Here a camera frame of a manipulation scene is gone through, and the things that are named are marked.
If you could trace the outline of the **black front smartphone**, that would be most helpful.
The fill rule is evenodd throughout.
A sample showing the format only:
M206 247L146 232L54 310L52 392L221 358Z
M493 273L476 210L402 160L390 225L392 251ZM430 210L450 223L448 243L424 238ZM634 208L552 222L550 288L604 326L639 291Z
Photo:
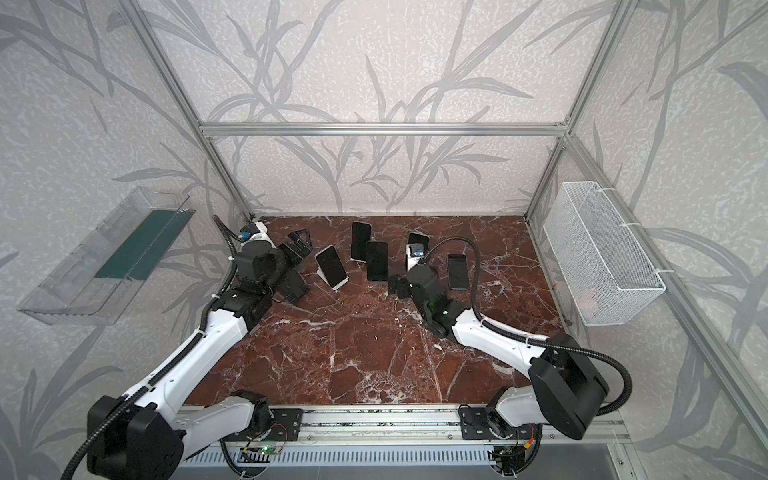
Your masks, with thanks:
M447 256L448 284L454 291L466 291L471 287L469 279L468 261L463 254L449 254Z

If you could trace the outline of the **black smartphone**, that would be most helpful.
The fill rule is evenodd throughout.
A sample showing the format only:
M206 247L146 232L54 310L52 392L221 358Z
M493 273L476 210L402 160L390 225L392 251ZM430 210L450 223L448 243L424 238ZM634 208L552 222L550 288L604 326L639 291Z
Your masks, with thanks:
M366 243L366 276L370 282L383 282L389 276L388 243L368 241Z
M448 284L454 291L466 291L471 287L469 279L468 261L463 254L449 254L447 256Z

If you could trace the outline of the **green-edged smartphone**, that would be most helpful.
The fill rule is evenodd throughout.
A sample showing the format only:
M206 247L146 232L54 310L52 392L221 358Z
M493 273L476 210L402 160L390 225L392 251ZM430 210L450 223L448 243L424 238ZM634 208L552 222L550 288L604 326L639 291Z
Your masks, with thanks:
M423 247L425 251L429 249L430 237L418 232L410 232L408 235L408 245L418 244Z

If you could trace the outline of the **purple-edged smartphone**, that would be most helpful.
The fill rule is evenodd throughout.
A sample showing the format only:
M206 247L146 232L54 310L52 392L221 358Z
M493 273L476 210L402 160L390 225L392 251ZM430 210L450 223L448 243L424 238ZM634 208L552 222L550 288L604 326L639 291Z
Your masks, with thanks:
M366 245L372 237L372 225L355 221L351 228L350 258L356 262L366 262Z

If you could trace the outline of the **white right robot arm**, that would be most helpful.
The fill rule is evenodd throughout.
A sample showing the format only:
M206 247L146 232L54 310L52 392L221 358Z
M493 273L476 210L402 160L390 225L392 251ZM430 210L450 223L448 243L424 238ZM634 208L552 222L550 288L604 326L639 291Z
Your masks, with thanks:
M413 302L423 326L434 335L479 350L522 373L524 387L504 387L485 407L488 428L498 438L516 429L548 424L574 440L584 437L609 393L591 358L577 352L578 342L565 333L553 338L528 334L483 317L448 297L436 271L417 264L393 275L390 291Z

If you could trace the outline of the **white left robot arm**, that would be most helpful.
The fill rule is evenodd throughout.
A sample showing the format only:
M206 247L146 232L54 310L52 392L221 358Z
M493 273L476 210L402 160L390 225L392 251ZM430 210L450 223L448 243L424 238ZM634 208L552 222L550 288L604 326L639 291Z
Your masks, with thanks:
M180 409L193 390L273 304L309 291L298 268L312 252L308 230L277 245L261 222L235 233L214 220L229 248L229 270L203 308L199 327L166 360L119 397L89 410L87 438L63 478L79 464L106 479L168 479L183 461L233 434L260 437L277 423L266 396L237 390L192 414Z

